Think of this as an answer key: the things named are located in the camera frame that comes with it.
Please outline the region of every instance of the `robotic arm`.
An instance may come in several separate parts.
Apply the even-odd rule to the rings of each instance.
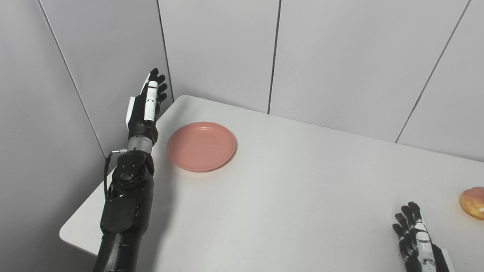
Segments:
[[[407,272],[454,272],[447,250],[436,246],[428,233],[419,205],[409,202],[395,214],[393,229]]]
[[[151,149],[158,139],[156,121],[166,99],[165,76],[153,69],[141,93],[131,97],[126,115],[128,147],[109,154],[105,164],[106,201],[101,217],[101,246],[93,272],[135,272],[141,237],[148,229],[153,198]],[[122,153],[107,186],[107,169],[114,153]]]

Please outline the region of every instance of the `cable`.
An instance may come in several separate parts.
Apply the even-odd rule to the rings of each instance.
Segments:
[[[104,197],[107,197],[107,170],[109,169],[109,163],[111,162],[111,156],[115,153],[126,153],[128,150],[127,149],[120,149],[116,151],[111,151],[109,155],[106,157],[106,160],[104,161],[104,178],[103,178],[103,184],[104,184]]]

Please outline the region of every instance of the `pink plate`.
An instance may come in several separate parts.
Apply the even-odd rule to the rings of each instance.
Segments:
[[[171,135],[166,151],[170,160],[181,168],[206,172],[219,168],[232,157],[235,137],[216,123],[191,123]]]

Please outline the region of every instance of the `tabletop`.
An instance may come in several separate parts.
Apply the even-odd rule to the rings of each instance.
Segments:
[[[234,134],[223,167],[194,173],[167,158],[170,135],[196,121]],[[463,190],[483,185],[483,163],[192,96],[157,128],[139,272],[404,272],[392,224],[409,201],[456,271],[484,268],[484,222],[458,204]],[[103,206],[100,184],[60,237],[97,254]]]

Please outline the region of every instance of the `white wall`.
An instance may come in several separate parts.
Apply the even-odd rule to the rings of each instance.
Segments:
[[[399,143],[484,161],[483,14],[472,1]]]
[[[278,0],[159,0],[175,98],[267,112]]]
[[[59,229],[99,184],[103,154],[40,5],[0,1],[2,271],[85,272]]]
[[[127,144],[130,96],[158,67],[168,78],[156,0],[41,0],[104,154]],[[172,103],[171,85],[162,111]]]
[[[282,0],[271,114],[397,139],[467,0]]]

